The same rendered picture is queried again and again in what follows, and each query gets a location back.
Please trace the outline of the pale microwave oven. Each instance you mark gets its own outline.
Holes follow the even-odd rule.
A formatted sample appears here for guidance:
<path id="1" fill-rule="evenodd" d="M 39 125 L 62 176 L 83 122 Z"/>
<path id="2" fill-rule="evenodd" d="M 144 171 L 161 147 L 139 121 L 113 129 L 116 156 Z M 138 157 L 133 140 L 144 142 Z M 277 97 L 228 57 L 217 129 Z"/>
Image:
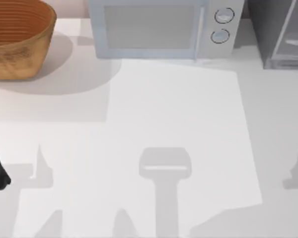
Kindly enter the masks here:
<path id="1" fill-rule="evenodd" d="M 220 59 L 230 56 L 235 43 L 244 2 L 245 0 L 203 0 L 204 21 L 198 59 Z M 226 7 L 234 11 L 234 18 L 227 24 L 219 24 L 215 21 L 215 13 L 217 10 Z M 223 44 L 215 44 L 211 40 L 211 34 L 221 29 L 227 30 L 230 33 L 230 38 Z"/>

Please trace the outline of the microwave oven door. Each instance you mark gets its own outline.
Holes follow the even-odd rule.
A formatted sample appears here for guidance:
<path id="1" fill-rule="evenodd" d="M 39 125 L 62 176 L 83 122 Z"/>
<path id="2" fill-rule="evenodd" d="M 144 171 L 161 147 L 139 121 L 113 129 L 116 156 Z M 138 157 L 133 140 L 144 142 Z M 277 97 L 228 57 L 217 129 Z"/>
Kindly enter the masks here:
<path id="1" fill-rule="evenodd" d="M 196 59 L 203 0 L 88 0 L 100 59 Z"/>

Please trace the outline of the wooden basket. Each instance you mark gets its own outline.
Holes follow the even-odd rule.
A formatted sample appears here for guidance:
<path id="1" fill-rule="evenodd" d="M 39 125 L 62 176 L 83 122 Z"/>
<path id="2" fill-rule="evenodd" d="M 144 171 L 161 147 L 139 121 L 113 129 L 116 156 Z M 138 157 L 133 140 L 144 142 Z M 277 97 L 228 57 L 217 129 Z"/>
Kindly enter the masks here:
<path id="1" fill-rule="evenodd" d="M 0 0 L 0 80 L 25 80 L 38 74 L 57 20 L 42 0 Z"/>

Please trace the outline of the round microwave knob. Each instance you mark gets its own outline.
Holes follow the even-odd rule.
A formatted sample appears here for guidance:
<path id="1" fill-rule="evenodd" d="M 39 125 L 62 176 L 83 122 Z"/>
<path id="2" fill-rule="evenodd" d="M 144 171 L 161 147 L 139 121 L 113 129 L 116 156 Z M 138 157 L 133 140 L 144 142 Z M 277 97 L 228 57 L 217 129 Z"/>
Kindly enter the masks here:
<path id="1" fill-rule="evenodd" d="M 215 44 L 223 44 L 227 42 L 229 38 L 230 38 L 230 33 L 225 29 L 214 31 L 211 34 L 211 40 Z"/>
<path id="2" fill-rule="evenodd" d="M 215 13 L 215 21 L 219 24 L 227 24 L 233 20 L 234 15 L 234 11 L 231 8 L 221 8 Z"/>

